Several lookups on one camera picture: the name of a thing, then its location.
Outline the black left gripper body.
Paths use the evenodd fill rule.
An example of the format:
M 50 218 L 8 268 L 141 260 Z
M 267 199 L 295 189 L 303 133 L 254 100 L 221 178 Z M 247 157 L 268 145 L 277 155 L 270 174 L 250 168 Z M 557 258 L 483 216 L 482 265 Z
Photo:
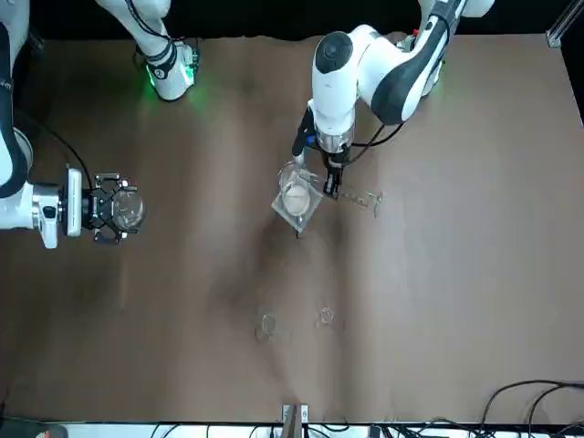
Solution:
M 332 175 L 342 176 L 344 168 L 350 159 L 350 147 L 343 147 L 339 152 L 329 152 L 320 148 L 319 153 L 327 172 Z

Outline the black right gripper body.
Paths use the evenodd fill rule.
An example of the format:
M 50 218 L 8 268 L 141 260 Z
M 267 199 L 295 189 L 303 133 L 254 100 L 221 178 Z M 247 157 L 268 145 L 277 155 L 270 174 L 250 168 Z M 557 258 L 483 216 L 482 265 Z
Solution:
M 99 227 L 98 207 L 96 206 L 98 193 L 99 188 L 84 189 L 82 192 L 82 227 L 86 230 L 93 230 Z

